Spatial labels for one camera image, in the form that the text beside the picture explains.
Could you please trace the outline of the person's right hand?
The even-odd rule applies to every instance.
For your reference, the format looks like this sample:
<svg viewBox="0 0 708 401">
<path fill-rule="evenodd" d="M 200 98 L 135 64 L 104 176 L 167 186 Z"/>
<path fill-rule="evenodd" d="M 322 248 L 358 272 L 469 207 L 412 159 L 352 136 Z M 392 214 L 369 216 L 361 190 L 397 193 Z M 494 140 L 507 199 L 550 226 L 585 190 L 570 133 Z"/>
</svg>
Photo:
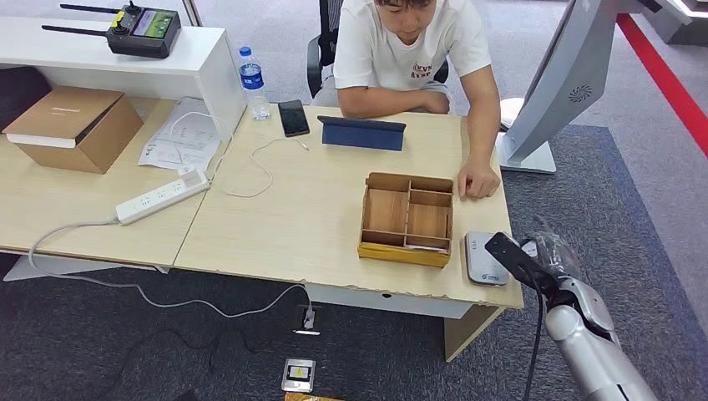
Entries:
<svg viewBox="0 0 708 401">
<path fill-rule="evenodd" d="M 431 114 L 448 114 L 450 103 L 448 96 L 444 92 L 422 90 L 421 108 Z"/>
</svg>

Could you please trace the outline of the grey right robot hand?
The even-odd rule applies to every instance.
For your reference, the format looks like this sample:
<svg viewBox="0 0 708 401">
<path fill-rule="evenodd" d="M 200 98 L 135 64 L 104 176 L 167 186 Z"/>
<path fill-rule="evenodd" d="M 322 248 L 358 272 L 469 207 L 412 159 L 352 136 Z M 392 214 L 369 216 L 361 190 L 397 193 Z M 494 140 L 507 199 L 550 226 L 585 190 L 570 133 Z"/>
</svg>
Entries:
<svg viewBox="0 0 708 401">
<path fill-rule="evenodd" d="M 559 278 L 546 271 L 503 232 L 493 234 L 484 249 L 517 281 L 543 296 L 552 297 L 559 290 Z"/>
</svg>

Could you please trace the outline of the person's left hand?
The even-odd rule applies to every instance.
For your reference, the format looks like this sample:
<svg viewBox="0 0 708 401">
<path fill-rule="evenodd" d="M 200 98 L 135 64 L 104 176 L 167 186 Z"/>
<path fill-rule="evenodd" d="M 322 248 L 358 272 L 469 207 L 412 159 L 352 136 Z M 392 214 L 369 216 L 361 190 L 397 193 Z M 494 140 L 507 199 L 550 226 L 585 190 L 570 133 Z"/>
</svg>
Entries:
<svg viewBox="0 0 708 401">
<path fill-rule="evenodd" d="M 458 172 L 457 184 L 460 198 L 480 199 L 494 194 L 501 179 L 489 160 L 468 159 Z"/>
</svg>

